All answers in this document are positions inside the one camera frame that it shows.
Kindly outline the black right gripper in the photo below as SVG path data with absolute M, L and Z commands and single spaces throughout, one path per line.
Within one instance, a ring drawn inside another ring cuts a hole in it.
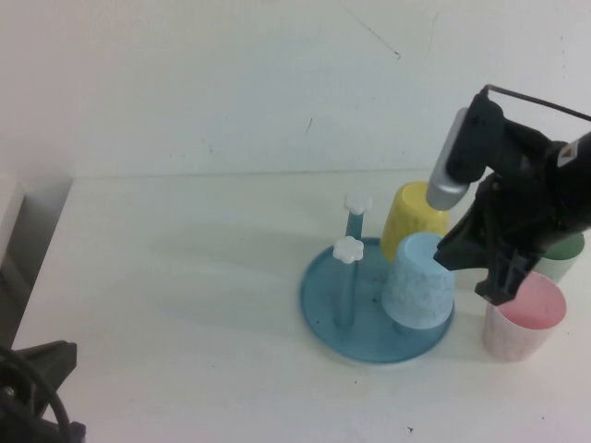
M 532 259 L 580 232 L 580 140 L 553 141 L 507 122 L 497 141 L 492 174 L 434 255 L 450 271 L 488 269 L 475 292 L 491 305 L 512 301 Z

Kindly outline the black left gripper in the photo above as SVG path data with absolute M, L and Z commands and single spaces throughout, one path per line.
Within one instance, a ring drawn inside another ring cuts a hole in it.
M 17 350 L 32 369 L 57 391 L 77 366 L 78 346 L 74 342 L 53 341 L 26 349 Z M 34 411 L 45 411 L 49 406 L 48 396 L 28 375 L 25 379 L 25 401 Z

